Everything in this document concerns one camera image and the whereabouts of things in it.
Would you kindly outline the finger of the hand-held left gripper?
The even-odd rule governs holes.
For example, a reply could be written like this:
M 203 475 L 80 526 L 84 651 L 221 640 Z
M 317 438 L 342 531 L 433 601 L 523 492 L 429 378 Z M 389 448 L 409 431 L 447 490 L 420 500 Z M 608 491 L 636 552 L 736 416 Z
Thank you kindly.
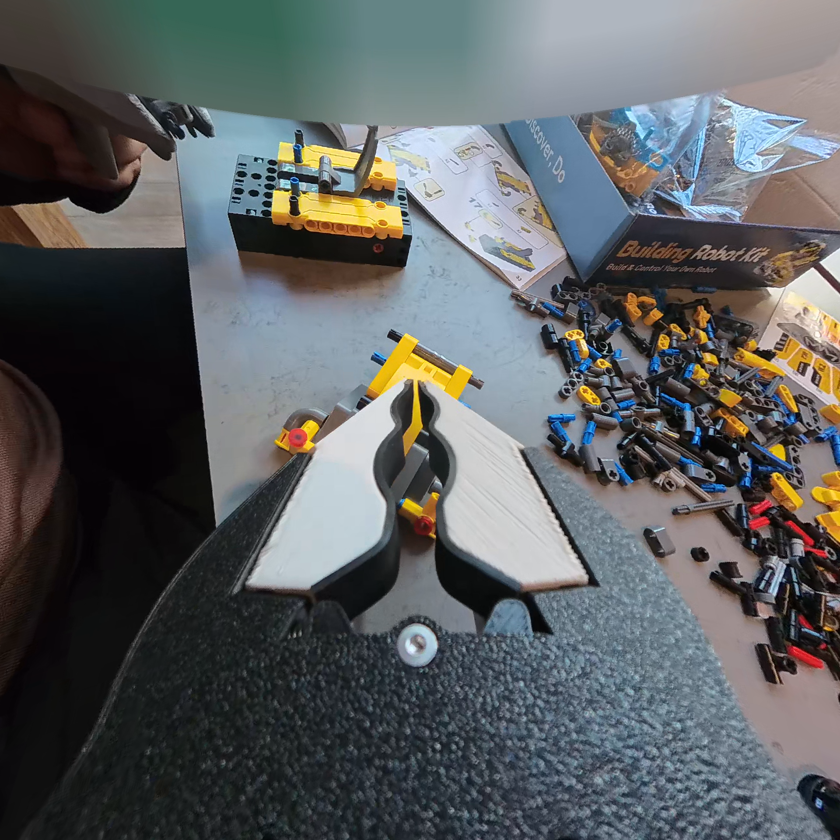
M 175 152 L 175 137 L 165 119 L 169 108 L 161 108 L 157 100 L 14 67 L 2 66 L 2 72 L 22 90 L 65 113 L 88 161 L 115 161 L 117 136 L 145 144 L 164 161 Z
M 112 138 L 112 151 L 118 173 L 106 178 L 82 153 L 60 110 L 18 86 L 1 86 L 2 173 L 115 193 L 138 177 L 146 146 L 117 135 Z

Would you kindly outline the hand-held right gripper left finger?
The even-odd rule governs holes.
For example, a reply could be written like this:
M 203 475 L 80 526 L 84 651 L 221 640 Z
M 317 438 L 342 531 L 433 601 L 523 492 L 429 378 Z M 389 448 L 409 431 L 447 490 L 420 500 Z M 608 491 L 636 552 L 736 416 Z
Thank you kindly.
M 301 473 L 249 562 L 248 592 L 336 602 L 355 618 L 391 590 L 400 558 L 392 483 L 413 405 L 404 381 L 288 464 Z

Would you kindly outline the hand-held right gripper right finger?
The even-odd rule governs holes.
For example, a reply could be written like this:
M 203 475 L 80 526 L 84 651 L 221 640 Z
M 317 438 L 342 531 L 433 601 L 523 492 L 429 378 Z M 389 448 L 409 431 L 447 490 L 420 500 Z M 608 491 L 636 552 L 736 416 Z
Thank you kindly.
M 490 625 L 514 602 L 552 635 L 538 596 L 586 587 L 590 571 L 523 445 L 435 385 L 417 387 L 429 462 L 441 484 L 435 568 L 444 590 Z

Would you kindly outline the yellow brick assembly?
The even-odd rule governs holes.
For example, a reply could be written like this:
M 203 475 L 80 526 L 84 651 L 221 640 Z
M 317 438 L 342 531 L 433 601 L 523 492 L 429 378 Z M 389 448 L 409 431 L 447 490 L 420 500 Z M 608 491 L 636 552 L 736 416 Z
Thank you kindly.
M 293 412 L 275 439 L 275 446 L 289 456 L 310 453 L 321 438 L 382 393 L 404 381 L 435 385 L 457 400 L 468 385 L 479 390 L 484 384 L 471 369 L 434 352 L 410 335 L 391 330 L 388 339 L 395 342 L 395 348 L 387 356 L 372 354 L 372 361 L 381 369 L 370 384 L 359 385 L 336 403 L 329 413 L 318 408 L 302 408 Z M 436 508 L 442 486 L 429 463 L 427 440 L 416 398 L 411 421 L 402 439 L 404 467 L 391 483 L 391 488 L 397 514 L 411 524 L 417 535 L 435 539 Z

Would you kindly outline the grey desk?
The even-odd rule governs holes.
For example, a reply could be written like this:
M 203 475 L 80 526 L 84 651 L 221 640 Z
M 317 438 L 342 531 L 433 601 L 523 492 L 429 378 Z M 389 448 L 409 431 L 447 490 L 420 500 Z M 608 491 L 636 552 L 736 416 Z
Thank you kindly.
M 649 481 L 601 485 L 547 446 L 547 415 L 574 410 L 557 391 L 560 361 L 544 350 L 541 320 L 510 298 L 509 286 L 411 205 L 413 245 L 404 269 L 240 254 L 227 209 L 240 154 L 273 156 L 297 122 L 213 111 L 216 136 L 179 144 L 185 247 L 192 287 L 216 521 L 221 522 L 285 460 L 274 446 L 298 408 L 329 411 L 371 381 L 371 355 L 386 354 L 394 329 L 464 364 L 484 381 L 465 402 L 527 446 L 538 446 L 577 497 L 590 494 L 653 556 L 645 527 L 664 526 L 675 553 L 658 562 L 715 648 L 745 715 L 797 781 L 838 780 L 838 682 L 801 666 L 769 685 L 754 645 L 761 621 L 709 580 L 719 561 L 754 571 L 754 556 L 711 513 L 674 517 L 692 501 Z

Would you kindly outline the person's legs dark trousers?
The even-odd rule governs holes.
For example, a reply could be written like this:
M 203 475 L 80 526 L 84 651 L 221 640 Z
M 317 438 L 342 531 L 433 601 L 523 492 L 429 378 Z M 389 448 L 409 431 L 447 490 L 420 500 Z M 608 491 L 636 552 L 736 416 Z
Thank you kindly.
M 66 579 L 2 694 L 2 838 L 18 838 L 214 527 L 186 252 L 2 245 L 2 362 L 56 410 L 77 510 Z

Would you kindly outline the pile of small building bricks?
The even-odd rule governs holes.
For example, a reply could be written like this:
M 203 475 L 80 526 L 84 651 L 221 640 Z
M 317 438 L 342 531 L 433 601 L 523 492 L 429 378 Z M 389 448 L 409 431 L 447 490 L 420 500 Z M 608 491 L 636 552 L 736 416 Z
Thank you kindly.
M 763 625 L 763 678 L 824 669 L 838 680 L 838 404 L 787 385 L 793 335 L 763 349 L 729 307 L 657 289 L 615 296 L 567 278 L 550 298 L 510 297 L 542 319 L 543 348 L 566 373 L 558 397 L 579 403 L 548 416 L 554 453 L 606 486 L 689 493 L 673 517 L 716 519 L 750 557 L 689 549 Z

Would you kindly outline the black base with yellow beams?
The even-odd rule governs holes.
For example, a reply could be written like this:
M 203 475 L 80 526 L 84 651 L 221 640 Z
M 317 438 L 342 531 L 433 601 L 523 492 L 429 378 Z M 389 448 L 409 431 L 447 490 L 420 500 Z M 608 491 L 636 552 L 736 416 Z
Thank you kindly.
M 227 217 L 240 251 L 403 268 L 413 242 L 404 181 L 379 152 L 379 128 L 361 151 L 305 141 L 273 157 L 237 158 Z

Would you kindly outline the person's torso brown sweater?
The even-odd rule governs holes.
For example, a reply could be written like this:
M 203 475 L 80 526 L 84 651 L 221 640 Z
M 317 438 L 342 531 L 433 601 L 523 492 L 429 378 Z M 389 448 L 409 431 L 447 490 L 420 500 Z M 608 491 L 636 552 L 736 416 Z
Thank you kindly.
M 21 371 L 1 363 L 1 693 L 71 566 L 76 492 L 60 420 Z

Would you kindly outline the blue cardboard kit box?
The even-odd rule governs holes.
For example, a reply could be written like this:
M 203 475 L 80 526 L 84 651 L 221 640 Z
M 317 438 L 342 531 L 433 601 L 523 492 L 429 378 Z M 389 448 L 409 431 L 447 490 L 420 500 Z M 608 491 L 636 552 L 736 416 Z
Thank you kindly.
M 614 287 L 783 288 L 838 251 L 838 209 L 813 201 L 795 183 L 797 172 L 837 163 L 838 153 L 773 175 L 740 223 L 645 209 L 656 183 L 720 97 L 729 98 L 712 91 L 618 108 L 632 109 L 642 128 L 654 129 L 654 142 L 669 159 L 641 199 L 625 197 L 614 186 L 576 128 L 575 114 L 504 124 L 579 278 Z

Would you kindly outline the white instruction booklet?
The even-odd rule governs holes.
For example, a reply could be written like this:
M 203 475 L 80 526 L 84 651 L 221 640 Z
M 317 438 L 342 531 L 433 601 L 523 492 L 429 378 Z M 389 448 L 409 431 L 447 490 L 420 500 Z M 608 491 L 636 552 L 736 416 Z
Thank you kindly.
M 480 125 L 379 128 L 379 152 L 412 199 L 519 291 L 567 257 L 528 174 Z

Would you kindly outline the yellow sticker sheet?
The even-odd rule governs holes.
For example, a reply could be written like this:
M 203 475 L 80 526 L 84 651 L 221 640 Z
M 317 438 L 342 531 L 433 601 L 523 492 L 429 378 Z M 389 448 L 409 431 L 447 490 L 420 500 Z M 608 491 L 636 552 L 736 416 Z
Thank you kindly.
M 824 404 L 839 400 L 839 321 L 813 302 L 786 291 L 773 310 L 760 347 L 810 396 Z

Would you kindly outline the clear bag with yellow parts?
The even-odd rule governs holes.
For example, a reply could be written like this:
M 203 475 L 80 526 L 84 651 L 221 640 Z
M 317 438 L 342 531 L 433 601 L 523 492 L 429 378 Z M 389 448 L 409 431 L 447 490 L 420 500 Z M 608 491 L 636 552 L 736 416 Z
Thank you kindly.
M 654 142 L 654 129 L 640 126 L 631 108 L 583 112 L 572 118 L 595 158 L 614 186 L 633 199 L 641 199 L 669 163 Z

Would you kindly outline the crinkled clear parts bag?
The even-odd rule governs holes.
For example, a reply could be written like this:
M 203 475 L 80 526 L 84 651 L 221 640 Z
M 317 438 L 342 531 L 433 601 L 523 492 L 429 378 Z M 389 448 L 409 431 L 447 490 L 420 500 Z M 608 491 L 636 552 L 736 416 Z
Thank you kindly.
M 838 132 L 720 97 L 656 183 L 645 209 L 692 221 L 740 223 L 773 175 L 828 161 L 838 149 Z

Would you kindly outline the black toy wheel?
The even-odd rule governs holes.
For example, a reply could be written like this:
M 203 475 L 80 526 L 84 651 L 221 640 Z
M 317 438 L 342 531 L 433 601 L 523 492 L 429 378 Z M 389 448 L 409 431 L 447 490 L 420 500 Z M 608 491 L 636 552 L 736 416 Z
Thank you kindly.
M 804 775 L 797 790 L 803 801 L 819 817 L 832 838 L 839 838 L 839 782 L 823 775 Z

